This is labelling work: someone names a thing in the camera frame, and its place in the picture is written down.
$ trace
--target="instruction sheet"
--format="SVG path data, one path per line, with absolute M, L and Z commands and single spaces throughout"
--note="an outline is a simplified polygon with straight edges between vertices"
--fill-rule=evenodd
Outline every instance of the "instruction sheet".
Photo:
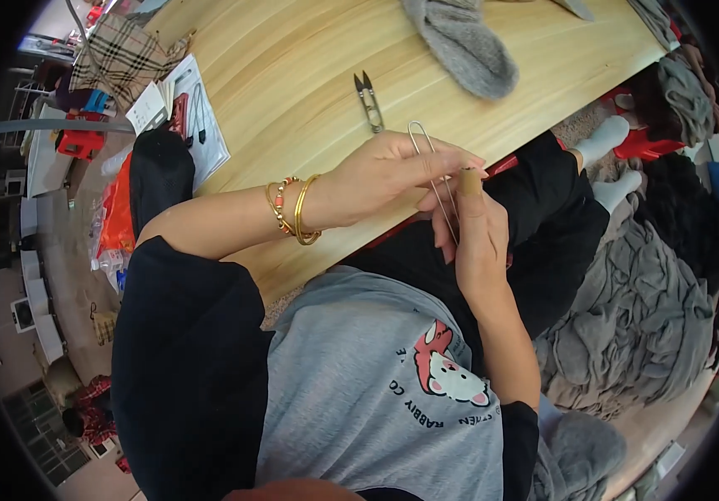
M 165 82 L 170 80 L 175 82 L 174 99 L 182 94 L 188 95 L 187 135 L 193 136 L 189 152 L 195 161 L 193 190 L 197 190 L 231 155 L 217 125 L 195 56 L 190 54 L 184 58 L 164 79 Z M 199 139 L 201 131 L 205 134 L 203 143 Z

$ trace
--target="cartoon bear print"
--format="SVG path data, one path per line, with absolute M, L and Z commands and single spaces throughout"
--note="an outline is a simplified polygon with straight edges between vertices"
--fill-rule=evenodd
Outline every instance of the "cartoon bear print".
M 421 389 L 429 395 L 447 396 L 477 407 L 489 406 L 487 383 L 457 364 L 448 350 L 453 337 L 443 322 L 435 320 L 414 344 L 414 365 Z

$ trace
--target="wooden table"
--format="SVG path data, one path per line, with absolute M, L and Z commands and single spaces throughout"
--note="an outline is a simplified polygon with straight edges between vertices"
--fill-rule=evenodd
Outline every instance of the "wooden table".
M 337 166 L 371 137 L 353 82 L 362 70 L 388 129 L 417 119 L 491 163 L 508 155 L 663 56 L 625 0 L 585 3 L 595 23 L 549 0 L 485 2 L 485 22 L 521 68 L 513 94 L 495 102 L 457 85 L 397 0 L 172 0 L 147 29 L 165 45 L 197 29 L 192 52 L 232 154 L 203 195 Z M 229 259 L 268 303 L 412 215 L 419 196 L 311 247 L 286 239 Z

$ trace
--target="person in red plaid shirt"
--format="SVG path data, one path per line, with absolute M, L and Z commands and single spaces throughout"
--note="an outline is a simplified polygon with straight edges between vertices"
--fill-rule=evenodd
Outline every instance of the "person in red plaid shirt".
M 70 435 L 86 440 L 92 446 L 117 435 L 109 391 L 111 386 L 112 379 L 100 375 L 79 390 L 72 407 L 62 413 L 64 426 Z

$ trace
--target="bracelet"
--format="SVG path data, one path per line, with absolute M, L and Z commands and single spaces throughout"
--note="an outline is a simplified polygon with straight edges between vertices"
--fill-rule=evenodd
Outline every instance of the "bracelet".
M 292 233 L 293 235 L 296 233 L 294 232 L 293 227 L 290 226 L 290 223 L 284 220 L 282 208 L 284 207 L 284 188 L 289 186 L 290 183 L 294 183 L 296 181 L 300 181 L 300 179 L 294 175 L 292 177 L 285 177 L 282 184 L 278 187 L 275 198 L 270 197 L 270 187 L 273 186 L 274 183 L 268 183 L 267 186 L 264 187 L 264 195 L 267 197 L 267 203 L 270 204 L 270 208 L 273 209 L 273 213 L 276 215 L 278 229 L 282 230 L 284 233 Z
M 306 196 L 306 190 L 312 184 L 312 181 L 320 177 L 320 174 L 314 174 L 304 183 L 304 187 L 301 188 L 301 193 L 298 195 L 298 201 L 295 204 L 295 237 L 298 238 L 298 243 L 301 245 L 312 245 L 315 240 L 320 238 L 322 232 L 302 233 L 301 232 L 301 209 L 304 206 L 304 197 Z

